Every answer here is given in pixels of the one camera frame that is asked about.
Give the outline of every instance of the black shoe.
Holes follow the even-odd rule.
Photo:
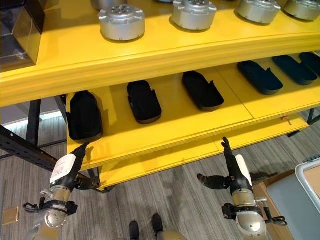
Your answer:
[[[162,219],[158,213],[156,213],[152,216],[151,223],[152,223],[155,237],[157,237],[157,234],[164,230],[164,226],[162,224]]]
[[[132,221],[129,224],[129,232],[131,240],[139,240],[139,225],[136,221]]]

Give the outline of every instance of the yellow shelving unit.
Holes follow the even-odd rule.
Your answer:
[[[292,125],[280,119],[275,119],[128,160],[107,163],[100,168],[100,190],[148,174],[221,154],[223,153],[223,147],[221,146],[223,136],[229,138],[232,149],[237,149],[308,127],[308,124],[297,114],[290,116],[290,119]]]
[[[0,106],[320,48],[320,17],[305,22],[279,12],[261,26],[234,14],[237,1],[213,2],[212,27],[194,33],[170,23],[171,4],[129,0],[145,12],[145,35],[116,43],[100,34],[89,0],[49,0],[37,63],[1,73]]]
[[[261,59],[264,67],[276,70],[270,58]],[[150,79],[162,107],[160,120],[142,125],[136,122],[128,101],[127,84],[90,90],[102,113],[103,137],[90,144],[82,170],[107,163],[129,160],[152,152],[172,148],[208,137],[226,135],[248,126],[301,112],[320,105],[320,81],[308,86],[295,84],[285,75],[278,76],[283,89],[274,95],[257,92],[241,75],[236,64],[198,70],[214,81],[224,98],[213,112],[201,112],[193,104],[182,84],[182,73]],[[73,94],[67,97],[69,102]],[[68,152],[79,146],[67,139]]]
[[[0,74],[0,107],[89,90],[102,114],[103,137],[89,145],[82,170],[100,167],[101,189],[222,152],[222,136],[234,148],[304,129],[299,111],[320,106],[320,81],[300,86],[269,57],[320,49],[320,17],[300,21],[282,11],[270,25],[234,14],[237,1],[215,0],[212,27],[181,30],[170,23],[172,5],[128,0],[145,12],[146,31],[130,42],[104,39],[98,12],[89,0],[49,0],[35,66]],[[259,59],[284,88],[258,93],[237,70],[237,62]],[[201,112],[182,85],[182,74],[200,69],[213,80],[225,102]],[[148,80],[162,117],[138,124],[127,99],[127,83]],[[292,115],[290,125],[280,117]],[[78,144],[67,137],[67,151]]]
[[[298,54],[291,56],[296,61],[301,62]],[[265,70],[271,68],[271,71],[283,83],[283,89],[275,95],[262,95],[241,74],[236,63],[216,67],[216,70],[227,84],[232,87],[233,92],[253,118],[259,119],[280,114],[290,114],[297,111],[301,112],[319,105],[319,79],[310,85],[302,86],[291,80],[276,66],[271,58],[258,59],[255,62]]]
[[[162,108],[161,118],[152,124],[136,122],[128,101],[127,84],[90,90],[98,99],[101,110],[103,137],[90,144],[82,169],[99,167],[118,161],[169,148],[210,136],[223,128],[252,119],[231,88],[214,68],[199,71],[206,79],[214,80],[224,97],[216,111],[201,112],[189,98],[182,85],[182,74],[149,80]],[[67,102],[72,99],[69,94]],[[68,151],[78,147],[68,137]]]

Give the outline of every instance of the metal cylinder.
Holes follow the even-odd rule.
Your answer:
[[[249,21],[270,24],[280,9],[275,0],[240,0],[235,12]]]
[[[70,190],[65,186],[53,186],[51,189],[51,196],[52,200],[64,201],[67,202],[70,197]]]
[[[209,29],[217,8],[209,0],[175,0],[171,20],[188,30]]]
[[[107,9],[108,7],[127,4],[128,0],[90,0],[91,7],[100,11],[101,9]]]
[[[101,33],[115,41],[128,41],[145,33],[145,14],[141,9],[128,4],[102,9],[98,14]]]
[[[257,206],[253,192],[248,189],[234,191],[232,199],[236,207]]]
[[[283,10],[297,19],[313,21],[320,15],[320,1],[289,0]]]

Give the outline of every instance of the white label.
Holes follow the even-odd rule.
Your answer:
[[[74,154],[68,154],[64,157],[60,158],[59,161],[56,162],[53,173],[50,178],[50,184],[54,181],[57,181],[64,176],[67,176],[72,167],[74,166],[76,161],[76,156]]]

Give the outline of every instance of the robotic hand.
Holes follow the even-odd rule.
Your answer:
[[[26,240],[56,240],[67,216],[77,212],[78,206],[68,201],[74,188],[88,190],[99,187],[98,177],[78,176],[87,146],[88,143],[85,143],[59,159],[51,175],[50,191],[45,189],[40,193],[39,206],[30,203],[23,205],[26,212],[38,213]]]
[[[234,156],[232,154],[226,137],[223,138],[223,141],[221,144],[224,147],[229,176],[203,176],[198,174],[197,178],[209,189],[222,190],[230,187],[234,205],[226,203],[222,207],[224,218],[235,220],[245,240],[265,240],[267,239],[266,224],[273,223],[286,226],[286,219],[283,216],[272,218],[267,205],[267,198],[254,197],[250,173],[244,158],[242,155]],[[263,204],[268,220],[264,220],[258,203]]]

